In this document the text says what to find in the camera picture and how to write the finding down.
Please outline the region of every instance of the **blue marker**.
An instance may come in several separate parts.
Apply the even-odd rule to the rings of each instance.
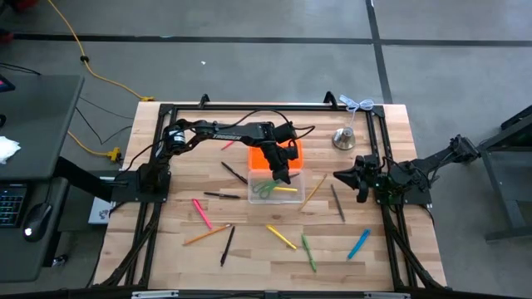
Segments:
[[[371,229],[364,229],[364,233],[362,234],[362,236],[360,236],[360,239],[358,239],[357,245],[355,245],[355,247],[352,249],[352,251],[347,256],[347,260],[350,260],[352,259],[352,257],[355,256],[355,253],[357,253],[358,249],[362,247],[362,245],[366,241],[367,236],[369,236],[369,233],[371,231],[372,231]]]

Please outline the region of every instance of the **computer mouse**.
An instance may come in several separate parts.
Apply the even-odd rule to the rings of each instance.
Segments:
[[[49,203],[38,203],[30,209],[22,225],[22,233],[26,241],[37,242],[44,236],[51,213],[52,206]]]

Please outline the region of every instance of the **white cable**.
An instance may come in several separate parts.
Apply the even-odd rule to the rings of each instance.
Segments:
[[[349,111],[349,112],[352,112],[352,118],[351,118],[351,123],[349,124],[349,126],[351,127],[351,129],[353,129],[352,127],[352,123],[353,121],[355,120],[355,112],[357,112],[358,108],[362,109],[362,110],[366,110],[366,111],[370,111],[371,109],[373,109],[373,106],[375,105],[375,103],[373,102],[373,100],[370,100],[370,99],[366,99],[366,100],[363,100],[359,103],[357,103],[356,101],[344,96],[344,95],[340,95],[340,99],[346,106],[346,110]]]

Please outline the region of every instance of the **keyboard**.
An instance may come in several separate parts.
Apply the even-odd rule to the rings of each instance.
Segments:
[[[20,227],[26,195],[26,184],[0,184],[0,228]]]

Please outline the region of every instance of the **silver bell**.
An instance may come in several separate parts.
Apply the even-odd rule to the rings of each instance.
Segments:
[[[340,150],[350,150],[355,146],[355,134],[351,127],[336,130],[332,135],[332,144]]]

